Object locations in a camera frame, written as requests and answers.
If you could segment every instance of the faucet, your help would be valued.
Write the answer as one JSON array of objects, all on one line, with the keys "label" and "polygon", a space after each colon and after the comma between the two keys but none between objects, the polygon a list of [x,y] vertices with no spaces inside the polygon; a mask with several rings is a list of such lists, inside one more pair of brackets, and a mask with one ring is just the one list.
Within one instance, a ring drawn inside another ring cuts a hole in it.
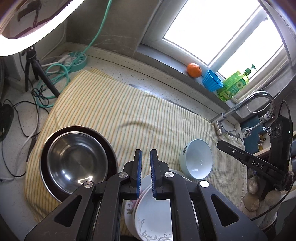
[{"label": "faucet", "polygon": [[226,135],[226,134],[229,134],[229,133],[231,133],[233,131],[236,131],[236,130],[226,131],[225,128],[223,127],[222,121],[225,120],[227,116],[232,115],[233,113],[238,111],[240,108],[242,108],[243,106],[245,106],[246,104],[250,103],[252,100],[254,100],[254,99],[258,98],[258,97],[266,97],[267,99],[269,99],[269,101],[270,101],[269,110],[266,112],[266,114],[264,116],[260,117],[260,122],[257,125],[252,126],[252,127],[246,127],[246,128],[244,128],[242,130],[243,138],[246,138],[246,137],[250,136],[251,131],[253,129],[258,127],[262,123],[268,121],[271,118],[271,114],[274,111],[274,99],[271,96],[271,94],[267,93],[266,91],[256,91],[256,92],[250,94],[248,97],[244,98],[236,106],[232,107],[231,109],[229,109],[226,112],[223,112],[223,113],[217,115],[215,118],[210,120],[210,122],[212,122],[214,124],[214,126],[215,126],[217,136]]}]

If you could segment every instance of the orange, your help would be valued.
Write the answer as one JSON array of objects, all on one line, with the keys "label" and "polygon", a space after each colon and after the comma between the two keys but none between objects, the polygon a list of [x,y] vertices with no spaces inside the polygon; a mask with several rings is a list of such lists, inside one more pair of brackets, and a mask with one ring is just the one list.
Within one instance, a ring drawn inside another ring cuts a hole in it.
[{"label": "orange", "polygon": [[202,75],[202,69],[197,64],[191,63],[187,65],[187,73],[193,78],[198,78]]}]

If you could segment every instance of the gloved hand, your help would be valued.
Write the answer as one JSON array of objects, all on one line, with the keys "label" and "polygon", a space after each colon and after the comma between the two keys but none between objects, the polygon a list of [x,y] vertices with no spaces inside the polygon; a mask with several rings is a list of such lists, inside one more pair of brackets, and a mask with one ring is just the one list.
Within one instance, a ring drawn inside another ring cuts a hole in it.
[{"label": "gloved hand", "polygon": [[[243,198],[243,203],[240,210],[250,219],[267,211],[271,206],[275,205],[282,198],[281,191],[272,190],[267,193],[264,200],[260,202],[258,192],[259,177],[254,176],[247,181],[248,192]],[[280,204],[266,215],[254,220],[253,222],[260,228],[265,229],[269,227],[277,217],[277,210]]]}]

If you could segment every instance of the black cable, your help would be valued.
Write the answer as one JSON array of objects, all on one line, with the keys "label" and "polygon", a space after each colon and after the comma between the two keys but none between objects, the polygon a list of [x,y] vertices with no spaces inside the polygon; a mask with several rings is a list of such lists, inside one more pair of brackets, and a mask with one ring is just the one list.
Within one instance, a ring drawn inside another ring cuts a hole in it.
[{"label": "black cable", "polygon": [[19,59],[20,59],[20,65],[21,65],[22,70],[23,70],[23,72],[24,72],[24,74],[25,74],[25,78],[27,78],[27,79],[29,80],[30,84],[31,84],[31,87],[32,87],[31,95],[33,96],[33,98],[34,98],[34,97],[37,97],[37,98],[39,99],[40,103],[43,104],[43,106],[48,106],[48,105],[49,105],[49,99],[47,99],[47,98],[43,95],[43,92],[45,91],[45,90],[43,89],[43,86],[41,86],[40,89],[34,88],[34,86],[33,86],[32,82],[31,82],[29,76],[26,76],[27,74],[26,74],[26,71],[25,71],[25,69],[24,69],[24,66],[22,65],[22,59],[21,59],[21,55],[20,55],[20,53],[19,53]]},{"label": "black cable", "polygon": [[281,102],[281,105],[279,106],[278,117],[279,117],[279,115],[281,114],[281,107],[283,106],[283,103],[285,103],[285,105],[287,106],[287,110],[288,110],[288,114],[289,114],[289,120],[291,120],[290,108],[289,108],[289,106],[288,106],[288,104],[287,104],[287,102],[286,102],[285,100],[283,100],[283,101]]},{"label": "black cable", "polygon": [[293,184],[294,184],[294,182],[293,182],[293,177],[292,177],[292,183],[291,183],[291,186],[290,186],[289,190],[287,191],[287,193],[285,194],[285,196],[284,196],[281,200],[279,200],[275,205],[271,206],[270,209],[268,209],[267,211],[265,211],[264,213],[262,213],[262,214],[260,214],[260,215],[258,215],[258,216],[256,216],[256,217],[252,218],[251,221],[254,221],[254,220],[256,220],[256,219],[258,219],[258,218],[264,216],[265,214],[267,214],[268,212],[270,212],[271,210],[273,210],[277,205],[279,205],[279,204],[280,204],[280,203],[281,203],[281,202],[282,202],[282,201],[288,196],[289,192],[291,191],[291,189],[292,189],[292,187],[293,187]]},{"label": "black cable", "polygon": [[[21,122],[20,122],[20,116],[19,116],[19,112],[17,111],[17,109],[15,108],[17,105],[19,105],[19,104],[21,104],[21,103],[24,103],[24,102],[26,102],[26,103],[30,103],[30,104],[33,104],[33,105],[36,105],[36,104],[34,104],[33,102],[30,102],[30,101],[27,101],[27,100],[23,100],[23,101],[20,101],[20,102],[18,102],[18,103],[16,103],[16,104],[12,104],[12,102],[10,101],[10,100],[8,100],[8,99],[5,99],[4,101],[3,101],[3,104],[4,104],[4,102],[5,101],[8,101],[10,104],[11,104],[11,106],[15,109],[15,111],[16,111],[16,113],[17,113],[17,118],[18,118],[18,121],[19,121],[19,124],[20,124],[20,129],[22,130],[22,133],[23,133],[23,135],[25,136],[25,137],[29,137],[29,136],[27,136],[26,134],[25,134],[25,132],[24,132],[24,130],[23,130],[23,128],[22,128],[22,124],[21,124]],[[48,112],[48,110],[46,109],[46,108],[44,108],[44,107],[41,107],[42,109],[44,109],[48,114],[49,114],[49,112]]]},{"label": "black cable", "polygon": [[4,155],[3,155],[3,140],[1,141],[1,153],[2,153],[2,158],[3,158],[4,165],[5,165],[6,169],[7,169],[7,171],[10,173],[10,175],[12,175],[13,177],[22,177],[22,176],[24,176],[26,174],[26,171],[25,171],[22,175],[16,176],[16,175],[13,175],[11,173],[11,171],[8,169],[8,166],[6,165],[6,161],[5,161]]}]

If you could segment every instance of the striped towel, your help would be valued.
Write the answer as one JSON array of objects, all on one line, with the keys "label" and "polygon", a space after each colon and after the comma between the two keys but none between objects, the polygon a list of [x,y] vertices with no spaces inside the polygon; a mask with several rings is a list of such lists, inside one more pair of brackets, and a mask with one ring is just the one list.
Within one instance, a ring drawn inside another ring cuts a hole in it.
[{"label": "striped towel", "polygon": [[[40,176],[42,147],[53,132],[71,125],[88,126],[100,132],[116,153],[119,171],[133,160],[135,150],[141,149],[143,177],[150,173],[151,149],[157,149],[159,159],[167,162],[170,169],[181,171],[178,162],[181,150],[191,140],[202,139],[211,148],[214,159],[206,180],[236,206],[246,192],[246,167],[216,147],[222,139],[243,148],[235,138],[217,137],[214,126],[205,118],[121,83],[100,70],[83,70],[56,101],[28,161],[25,197],[37,221],[59,205]],[[129,235],[124,222],[121,223],[121,233]]]}]

